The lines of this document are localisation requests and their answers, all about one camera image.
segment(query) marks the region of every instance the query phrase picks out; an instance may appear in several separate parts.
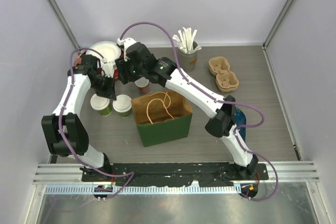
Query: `gift bag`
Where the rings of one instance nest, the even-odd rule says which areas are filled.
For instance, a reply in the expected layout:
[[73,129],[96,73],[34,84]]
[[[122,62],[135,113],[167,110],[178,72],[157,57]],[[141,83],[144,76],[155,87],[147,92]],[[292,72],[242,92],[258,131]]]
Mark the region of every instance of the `gift bag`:
[[144,147],[188,136],[193,109],[175,91],[132,99],[132,109]]

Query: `white wall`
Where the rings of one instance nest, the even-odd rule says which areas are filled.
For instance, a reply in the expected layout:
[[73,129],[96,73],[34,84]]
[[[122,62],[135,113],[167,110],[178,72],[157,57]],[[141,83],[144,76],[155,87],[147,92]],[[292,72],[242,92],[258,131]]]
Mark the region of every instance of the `white wall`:
[[46,0],[0,0],[0,222],[22,224],[73,50]]
[[[199,30],[199,43],[265,41],[286,0],[56,0],[82,46],[109,39],[139,21],[156,22],[171,34]],[[148,45],[168,44],[156,28],[135,28],[130,36]]]
[[336,209],[336,5],[296,0],[269,47],[303,156],[313,160]]

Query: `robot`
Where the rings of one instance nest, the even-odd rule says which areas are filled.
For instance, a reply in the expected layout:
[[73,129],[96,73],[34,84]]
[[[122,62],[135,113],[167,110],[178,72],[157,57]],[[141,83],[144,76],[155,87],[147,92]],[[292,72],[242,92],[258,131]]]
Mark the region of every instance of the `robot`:
[[[118,39],[118,46],[123,50],[124,56],[115,62],[106,61],[102,55],[101,59],[98,59],[87,52],[81,57],[81,64],[68,71],[68,84],[60,103],[52,115],[44,116],[41,121],[51,154],[74,158],[77,161],[80,158],[81,162],[86,164],[81,168],[83,173],[92,176],[93,179],[104,181],[108,179],[106,174],[114,172],[107,155],[89,144],[89,136],[79,117],[84,97],[91,88],[98,96],[116,99],[113,78],[116,68],[119,80],[123,84],[145,77],[151,83],[174,90],[195,103],[209,117],[205,130],[210,135],[220,138],[231,152],[233,167],[239,177],[254,177],[258,158],[248,152],[249,148],[239,132],[234,131],[235,106],[219,102],[235,102],[232,96],[225,98],[212,92],[179,69],[174,61],[165,57],[156,59],[144,44],[132,38]],[[206,96],[204,92],[211,94],[215,99]]]

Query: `bag handle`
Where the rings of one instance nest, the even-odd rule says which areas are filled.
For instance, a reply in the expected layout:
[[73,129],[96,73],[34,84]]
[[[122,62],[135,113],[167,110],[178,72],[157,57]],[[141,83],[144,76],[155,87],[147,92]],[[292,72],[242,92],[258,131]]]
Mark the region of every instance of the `bag handle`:
[[[148,109],[149,109],[149,105],[150,105],[153,101],[161,101],[162,104],[163,104],[164,109],[165,109],[166,112],[167,112],[167,114],[168,114],[172,119],[174,119],[174,117],[169,113],[169,111],[168,111],[168,109],[167,109],[167,108],[169,108],[169,106],[170,106],[170,104],[171,104],[171,102],[172,102],[172,100],[170,99],[170,96],[168,95],[167,92],[157,92],[157,93],[163,93],[163,94],[165,94],[165,96],[164,96],[164,100],[162,100],[162,99],[160,99],[160,98],[154,98],[153,100],[151,100],[151,101],[147,104],[146,114],[147,114],[147,118],[148,118],[148,120],[151,122],[151,124],[154,124],[154,123],[153,123],[153,121],[151,120],[151,118],[150,118],[150,116],[149,116]],[[165,102],[165,100],[166,100],[166,97],[169,98],[169,104],[168,104],[168,106],[166,106],[166,104],[164,104],[164,102]]]

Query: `robotic arm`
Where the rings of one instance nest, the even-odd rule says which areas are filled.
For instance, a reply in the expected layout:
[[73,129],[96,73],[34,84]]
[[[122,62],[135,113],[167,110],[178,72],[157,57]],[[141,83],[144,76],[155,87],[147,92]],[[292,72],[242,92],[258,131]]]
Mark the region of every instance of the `robotic arm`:
[[[186,81],[181,76],[174,61],[165,57],[156,59],[144,44],[136,42],[134,39],[118,40],[118,45],[124,50],[124,58],[117,59],[115,65],[119,72],[119,79],[123,84],[145,77],[151,83],[157,83],[185,96],[200,107],[210,118],[205,126],[206,131],[223,141],[231,152],[235,164],[239,167],[241,175],[244,177],[254,174],[258,158],[241,148],[234,133],[234,128],[236,127],[234,119],[235,106],[218,102],[220,100],[234,102],[235,99],[233,97],[229,95],[225,98],[216,94],[183,72],[188,78],[188,81]],[[80,156],[80,159],[110,174],[111,165],[109,159],[106,154],[96,151],[89,144],[88,134],[79,120],[84,97],[90,88],[94,88],[96,94],[101,97],[116,99],[113,70],[110,67],[112,63],[102,60],[102,68],[108,72],[106,73],[105,71],[103,76],[99,74],[98,63],[98,58],[92,55],[84,55],[82,56],[82,63],[73,67],[74,85],[63,113],[62,125],[67,139],[76,154]],[[210,99],[199,89],[190,85],[191,81],[200,89],[212,94],[216,100]],[[50,153],[74,158],[60,136],[57,124],[60,110],[71,86],[72,76],[68,73],[68,85],[60,104],[52,115],[44,116],[41,123]],[[239,133],[237,133],[237,137],[243,147],[248,150]]]

